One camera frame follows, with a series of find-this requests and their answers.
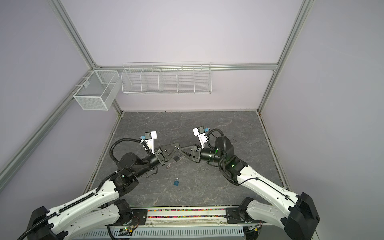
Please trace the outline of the black padlock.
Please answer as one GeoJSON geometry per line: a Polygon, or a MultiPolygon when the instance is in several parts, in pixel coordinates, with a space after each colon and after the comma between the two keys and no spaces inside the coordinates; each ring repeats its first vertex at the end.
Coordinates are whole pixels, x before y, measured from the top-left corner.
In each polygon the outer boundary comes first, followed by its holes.
{"type": "Polygon", "coordinates": [[[176,161],[176,162],[178,162],[180,159],[181,159],[181,155],[176,155],[175,157],[174,157],[174,160],[176,161]]]}

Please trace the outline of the blue padlock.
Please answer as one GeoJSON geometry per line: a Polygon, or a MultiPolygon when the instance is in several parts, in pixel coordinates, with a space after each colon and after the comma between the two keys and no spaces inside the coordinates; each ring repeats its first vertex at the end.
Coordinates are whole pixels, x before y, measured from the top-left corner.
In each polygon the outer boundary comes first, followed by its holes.
{"type": "Polygon", "coordinates": [[[175,181],[174,181],[174,186],[178,186],[178,185],[179,185],[179,182],[180,182],[179,179],[176,178],[175,181]]]}

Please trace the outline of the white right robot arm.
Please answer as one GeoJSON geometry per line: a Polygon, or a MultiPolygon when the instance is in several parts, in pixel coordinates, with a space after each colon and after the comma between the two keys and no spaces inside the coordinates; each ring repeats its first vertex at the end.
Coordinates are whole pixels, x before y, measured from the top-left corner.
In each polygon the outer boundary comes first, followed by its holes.
{"type": "Polygon", "coordinates": [[[235,155],[228,138],[219,137],[213,148],[188,146],[179,148],[179,153],[194,163],[216,163],[231,184],[246,187],[267,201],[263,204],[245,198],[227,214],[229,221],[269,223],[283,229],[292,240],[312,239],[320,222],[312,197],[306,193],[298,195],[263,177],[235,155]]]}

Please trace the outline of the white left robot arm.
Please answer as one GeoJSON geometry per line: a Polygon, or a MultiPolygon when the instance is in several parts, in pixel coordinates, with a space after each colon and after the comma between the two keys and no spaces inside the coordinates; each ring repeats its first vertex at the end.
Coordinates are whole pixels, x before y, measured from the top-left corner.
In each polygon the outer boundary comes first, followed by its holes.
{"type": "Polygon", "coordinates": [[[91,229],[129,223],[133,213],[122,197],[139,185],[139,177],[147,175],[158,165],[164,165],[177,154],[179,148],[178,143],[154,149],[148,140],[117,140],[111,145],[109,155],[118,169],[105,177],[95,189],[72,201],[51,209],[35,209],[26,231],[19,239],[63,240],[74,236],[77,230],[85,231],[89,221],[92,221],[89,225],[91,229]],[[147,156],[141,159],[134,153],[126,153],[118,160],[114,149],[122,142],[141,144],[147,156]]]}

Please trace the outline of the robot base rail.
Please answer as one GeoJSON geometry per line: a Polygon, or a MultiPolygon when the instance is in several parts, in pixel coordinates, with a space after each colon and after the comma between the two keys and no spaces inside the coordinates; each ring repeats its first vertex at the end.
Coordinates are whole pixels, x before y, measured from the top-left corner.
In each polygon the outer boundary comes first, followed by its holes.
{"type": "Polygon", "coordinates": [[[130,221],[111,224],[112,207],[93,212],[66,230],[66,240],[254,239],[263,221],[243,220],[236,206],[133,208],[130,221]]]}

